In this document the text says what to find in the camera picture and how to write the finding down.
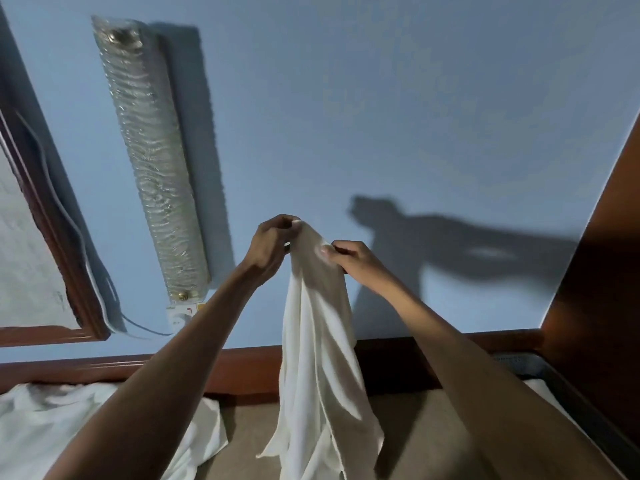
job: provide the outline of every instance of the hand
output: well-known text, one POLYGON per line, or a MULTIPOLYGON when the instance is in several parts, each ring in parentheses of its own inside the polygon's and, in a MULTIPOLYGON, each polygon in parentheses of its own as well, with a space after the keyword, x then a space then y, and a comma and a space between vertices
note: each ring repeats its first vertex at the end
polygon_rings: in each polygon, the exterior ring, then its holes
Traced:
POLYGON ((288 243, 300 232, 299 217, 280 214, 258 226, 241 266, 257 274, 257 286, 267 282, 280 268, 288 243))
POLYGON ((398 282, 364 242, 333 241, 331 246, 324 246, 322 252, 354 280, 379 295, 384 295, 389 286, 398 282))

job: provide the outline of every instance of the left arm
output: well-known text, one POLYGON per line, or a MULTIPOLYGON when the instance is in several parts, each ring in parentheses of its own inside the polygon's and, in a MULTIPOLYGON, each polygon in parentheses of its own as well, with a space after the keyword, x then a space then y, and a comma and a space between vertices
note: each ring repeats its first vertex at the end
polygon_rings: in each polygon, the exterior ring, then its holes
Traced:
POLYGON ((45 480, 159 479, 187 429, 231 329, 284 259, 293 216, 263 223, 242 263, 193 320, 84 425, 45 480))

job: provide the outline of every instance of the beige floor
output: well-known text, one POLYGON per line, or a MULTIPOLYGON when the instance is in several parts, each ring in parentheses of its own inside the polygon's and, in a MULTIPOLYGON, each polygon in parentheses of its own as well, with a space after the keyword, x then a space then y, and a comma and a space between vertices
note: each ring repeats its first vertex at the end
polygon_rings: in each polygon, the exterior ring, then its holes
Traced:
MULTIPOLYGON (((388 480, 494 480, 442 390, 379 395, 373 411, 385 432, 376 472, 388 480)), ((278 405, 223 409, 229 445, 200 467, 197 480, 277 480, 276 458, 255 455, 271 437, 278 405)))

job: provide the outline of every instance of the forearm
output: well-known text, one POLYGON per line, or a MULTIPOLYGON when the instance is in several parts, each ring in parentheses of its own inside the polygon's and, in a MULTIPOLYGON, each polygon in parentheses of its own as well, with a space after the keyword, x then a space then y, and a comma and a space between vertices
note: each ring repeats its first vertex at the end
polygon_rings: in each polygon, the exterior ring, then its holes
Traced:
POLYGON ((619 478, 568 419, 404 286, 385 295, 501 478, 619 478))
POLYGON ((160 478, 256 286, 250 267, 236 268, 193 320, 78 432, 46 480, 160 478))

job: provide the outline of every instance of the brown wooden panel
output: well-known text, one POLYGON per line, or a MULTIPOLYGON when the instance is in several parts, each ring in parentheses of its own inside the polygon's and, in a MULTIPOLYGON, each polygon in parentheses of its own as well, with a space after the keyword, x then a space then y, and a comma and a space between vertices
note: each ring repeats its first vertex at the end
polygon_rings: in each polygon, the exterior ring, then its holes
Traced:
POLYGON ((56 207, 40 165, 25 137, 24 128, 12 109, 0 80, 0 140, 6 147, 15 176, 29 204, 36 226, 44 236, 67 286, 69 303, 80 330, 59 326, 0 328, 0 346, 57 344, 105 340, 109 331, 102 321, 100 306, 84 268, 79 243, 56 207))
POLYGON ((640 123, 543 323, 541 353, 640 445, 640 123))
MULTIPOLYGON (((489 352, 532 351, 543 343, 540 330, 468 335, 489 352)), ((361 340, 356 355, 369 394, 412 392, 437 387, 414 339, 361 340)), ((123 381, 150 355, 0 364, 0 392, 19 383, 86 384, 123 381)), ((225 349, 207 382, 206 393, 239 404, 277 401, 280 346, 225 349)))

